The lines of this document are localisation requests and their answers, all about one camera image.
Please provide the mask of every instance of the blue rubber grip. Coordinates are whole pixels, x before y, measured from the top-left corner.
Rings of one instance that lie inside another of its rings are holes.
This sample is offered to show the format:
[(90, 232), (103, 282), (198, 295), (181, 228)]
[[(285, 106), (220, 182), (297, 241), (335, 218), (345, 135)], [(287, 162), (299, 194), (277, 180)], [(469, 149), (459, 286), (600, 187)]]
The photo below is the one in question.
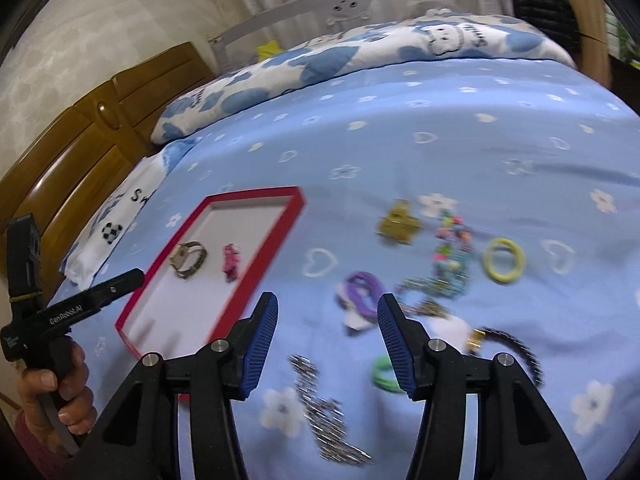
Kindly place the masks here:
[(248, 397), (258, 385), (277, 322), (278, 300), (274, 294), (269, 294), (267, 305), (242, 361), (242, 381), (239, 390), (245, 397)]
[(398, 385), (412, 399), (418, 387), (414, 376), (414, 359), (386, 296), (393, 298), (391, 294), (385, 294), (378, 300), (378, 326), (385, 340), (386, 351), (394, 367)]

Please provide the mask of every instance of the purple bracelet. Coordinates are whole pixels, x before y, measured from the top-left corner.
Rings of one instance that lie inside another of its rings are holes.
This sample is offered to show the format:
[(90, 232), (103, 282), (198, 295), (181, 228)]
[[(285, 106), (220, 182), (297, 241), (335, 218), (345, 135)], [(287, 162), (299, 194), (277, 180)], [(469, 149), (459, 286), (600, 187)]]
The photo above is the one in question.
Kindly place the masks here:
[[(355, 272), (344, 280), (347, 297), (356, 306), (356, 310), (362, 316), (368, 318), (378, 317), (378, 300), (385, 293), (382, 283), (369, 272)], [(368, 301), (358, 292), (359, 288), (364, 288), (368, 293)]]

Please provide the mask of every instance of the green hair tie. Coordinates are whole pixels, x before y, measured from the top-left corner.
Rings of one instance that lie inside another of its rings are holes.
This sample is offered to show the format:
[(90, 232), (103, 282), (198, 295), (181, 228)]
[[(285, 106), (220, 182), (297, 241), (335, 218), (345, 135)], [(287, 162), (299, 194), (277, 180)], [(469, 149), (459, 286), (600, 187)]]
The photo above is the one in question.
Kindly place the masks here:
[(396, 381), (395, 377), (388, 377), (385, 372), (389, 370), (393, 370), (394, 367), (391, 364), (391, 359), (388, 355), (383, 355), (377, 358), (373, 364), (373, 384), (380, 388), (381, 390), (385, 390), (386, 392), (391, 392), (392, 394), (402, 394), (404, 391), (400, 389), (398, 386), (398, 381)]

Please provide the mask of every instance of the silver bolt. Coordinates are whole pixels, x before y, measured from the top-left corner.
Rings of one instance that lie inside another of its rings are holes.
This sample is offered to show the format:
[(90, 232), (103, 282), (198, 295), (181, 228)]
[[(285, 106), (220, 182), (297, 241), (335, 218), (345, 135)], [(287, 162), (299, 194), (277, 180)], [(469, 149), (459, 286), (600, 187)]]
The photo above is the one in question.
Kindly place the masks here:
[(447, 347), (442, 339), (429, 339), (428, 345), (434, 352), (442, 352)]
[(514, 363), (513, 356), (511, 354), (498, 354), (498, 362), (502, 366), (511, 366)]
[(224, 352), (227, 348), (229, 348), (229, 341), (226, 339), (216, 339), (211, 343), (211, 349), (214, 352)]
[(142, 358), (142, 364), (145, 366), (156, 366), (159, 360), (158, 354), (147, 354)]

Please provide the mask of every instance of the hand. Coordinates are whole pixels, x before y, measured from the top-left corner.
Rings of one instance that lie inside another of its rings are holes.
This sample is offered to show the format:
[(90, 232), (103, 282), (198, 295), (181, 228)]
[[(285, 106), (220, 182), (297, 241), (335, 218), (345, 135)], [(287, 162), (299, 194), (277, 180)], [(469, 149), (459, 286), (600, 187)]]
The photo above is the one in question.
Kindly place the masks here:
[(58, 416), (73, 434), (88, 433), (94, 426), (97, 416), (93, 406), (94, 394), (86, 387), (89, 368), (84, 362), (84, 351), (76, 343), (72, 346), (71, 359), (74, 369), (60, 381), (60, 384), (50, 370), (32, 368), (23, 371), (17, 383), (28, 430), (44, 446), (59, 454), (65, 453), (60, 436), (40, 407), (38, 395), (58, 390), (63, 399), (70, 401), (58, 412)]

